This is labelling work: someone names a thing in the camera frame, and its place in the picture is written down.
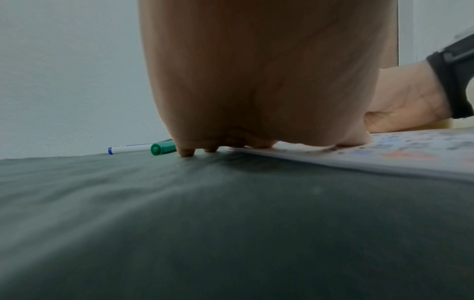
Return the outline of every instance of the green marker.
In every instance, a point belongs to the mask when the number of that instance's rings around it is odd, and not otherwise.
[[[150,148],[153,155],[162,155],[176,151],[176,145],[174,141],[166,141],[161,143],[155,143]]]

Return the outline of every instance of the black watch band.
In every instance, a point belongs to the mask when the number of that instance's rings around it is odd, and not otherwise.
[[[467,33],[426,58],[446,93],[453,119],[474,116],[466,94],[474,77],[474,28]]]

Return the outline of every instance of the notebook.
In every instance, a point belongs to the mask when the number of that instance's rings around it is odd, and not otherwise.
[[[360,147],[312,147],[277,143],[245,152],[335,168],[474,181],[474,128],[372,134]]]

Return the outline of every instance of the dark green fabric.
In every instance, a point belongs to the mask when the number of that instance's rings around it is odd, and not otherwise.
[[[0,299],[473,299],[474,186],[236,153],[0,161]]]

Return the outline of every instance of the marker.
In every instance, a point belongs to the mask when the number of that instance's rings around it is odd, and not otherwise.
[[[166,139],[164,141],[157,142],[157,143],[163,143],[163,142],[168,142],[168,141],[172,141],[172,139],[169,138],[169,139]],[[152,143],[152,144],[113,146],[113,147],[109,147],[109,149],[107,149],[107,152],[110,155],[121,154],[121,153],[130,153],[130,152],[146,152],[146,151],[150,150],[150,147],[152,145],[154,145],[154,144]]]
[[[173,140],[155,143],[151,146],[150,151],[153,155],[163,155],[176,151],[176,145]]]

